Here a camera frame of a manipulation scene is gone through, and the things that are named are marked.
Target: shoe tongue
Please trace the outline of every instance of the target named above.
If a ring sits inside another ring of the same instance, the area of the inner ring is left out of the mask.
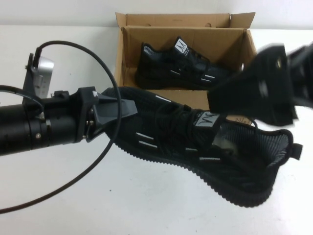
[[[174,52],[187,56],[189,51],[190,49],[187,44],[181,39],[181,37],[177,37],[174,45]]]
[[[196,120],[194,121],[194,126],[196,128],[219,129],[224,119],[224,117],[218,114],[213,114],[210,111],[199,112]]]
[[[225,116],[212,114],[209,111],[199,111],[193,121],[192,135],[200,145],[211,145],[221,124],[224,122]],[[172,121],[171,118],[164,120],[164,128]],[[187,134],[187,126],[190,122],[189,113],[183,113],[179,116],[178,125],[175,127],[175,133],[185,136]]]

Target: black sneaker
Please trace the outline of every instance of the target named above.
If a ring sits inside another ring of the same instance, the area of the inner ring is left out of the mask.
[[[232,73],[211,63],[178,37],[173,48],[165,51],[142,44],[135,81],[148,90],[167,87],[208,90]]]
[[[123,99],[135,101],[138,113],[122,120],[115,144],[140,159],[194,172],[233,204],[265,202],[278,168],[300,156],[301,145],[293,144],[288,130],[266,132],[148,91],[119,89]],[[115,97],[112,88],[102,94]],[[105,132],[111,137],[114,129],[113,123]]]

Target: black cable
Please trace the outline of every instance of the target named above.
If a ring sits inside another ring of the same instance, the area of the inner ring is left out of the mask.
[[[29,100],[36,102],[40,107],[40,112],[38,114],[41,114],[45,110],[45,105],[44,105],[43,101],[38,96],[35,96],[32,93],[24,91],[20,88],[0,85],[0,92],[6,92],[6,93],[12,93],[12,94],[20,95],[26,99],[29,99]]]
[[[0,210],[0,214],[4,214],[4,213],[8,213],[8,212],[14,212],[14,211],[17,211],[17,210],[21,210],[21,209],[33,206],[33,205],[35,205],[37,203],[40,203],[40,202],[42,202],[42,201],[44,201],[46,199],[49,199],[49,198],[57,195],[58,193],[64,191],[65,189],[69,188],[70,186],[72,186],[73,184],[75,184],[76,182],[81,180],[85,175],[87,175],[89,172],[91,172],[101,162],[101,160],[104,158],[104,156],[108,153],[109,149],[112,147],[112,145],[113,145],[113,143],[114,143],[114,141],[115,141],[115,139],[117,137],[117,134],[118,134],[118,131],[119,131],[119,128],[120,128],[120,125],[121,125],[121,120],[122,120],[122,112],[121,112],[122,98],[121,98],[121,94],[119,92],[119,89],[118,89],[118,86],[117,86],[117,83],[116,83],[116,81],[114,79],[113,74],[108,69],[106,64],[100,59],[100,57],[97,56],[91,50],[89,50],[89,49],[87,49],[87,48],[85,48],[85,47],[83,47],[81,45],[75,44],[75,43],[65,42],[65,41],[51,41],[51,42],[47,42],[47,43],[42,44],[39,47],[39,50],[37,49],[36,54],[34,56],[34,60],[35,60],[35,58],[36,58],[36,60],[39,60],[41,50],[44,47],[49,46],[49,45],[67,45],[67,46],[71,46],[71,47],[75,47],[77,49],[80,49],[80,50],[86,52],[87,54],[91,55],[102,66],[102,68],[107,72],[107,74],[108,74],[108,76],[109,76],[109,78],[110,78],[110,80],[111,80],[111,82],[113,84],[113,88],[114,88],[114,91],[116,92],[116,96],[117,96],[118,112],[117,112],[116,128],[115,128],[115,131],[114,131],[112,139],[109,141],[107,147],[103,150],[103,152],[100,154],[100,156],[85,171],[83,171],[81,174],[79,174],[76,178],[74,178],[73,180],[69,181],[67,184],[63,185],[62,187],[58,188],[57,190],[55,190],[55,191],[53,191],[53,192],[51,192],[51,193],[49,193],[49,194],[47,194],[45,196],[37,198],[37,199],[35,199],[33,201],[30,201],[30,202],[27,202],[27,203],[24,203],[24,204],[21,204],[21,205],[18,205],[18,206],[1,209]]]

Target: black rubber sole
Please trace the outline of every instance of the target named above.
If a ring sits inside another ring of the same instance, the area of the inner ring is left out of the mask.
[[[139,159],[155,163],[176,165],[195,173],[222,198],[226,199],[230,203],[233,203],[237,206],[256,207],[264,203],[272,192],[272,187],[266,189],[261,193],[247,193],[244,191],[240,191],[239,189],[234,188],[232,185],[229,185],[221,181],[220,179],[215,178],[209,173],[204,172],[202,169],[190,165],[190,163],[184,161],[174,161],[164,159],[154,155],[147,155],[146,153],[141,152],[139,149],[129,145],[128,143],[122,140],[116,140],[115,144],[126,153]]]
[[[144,78],[138,72],[135,74],[135,82],[140,88],[145,90],[161,90],[169,87],[180,87],[195,91],[210,90],[210,87],[200,86],[180,79],[163,79],[158,81],[149,80]]]

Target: open cardboard box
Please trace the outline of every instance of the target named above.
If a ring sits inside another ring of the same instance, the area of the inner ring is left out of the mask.
[[[181,36],[189,47],[210,59],[211,62],[239,71],[256,55],[251,33],[248,30],[254,15],[255,13],[235,15],[116,13],[116,20],[121,30],[115,79],[119,86],[137,87],[134,74],[140,58],[141,44],[149,43],[156,50],[168,49],[174,45],[177,36]],[[180,88],[151,91],[192,108],[209,109],[206,91],[189,91]],[[250,123],[244,117],[231,116],[228,119]]]

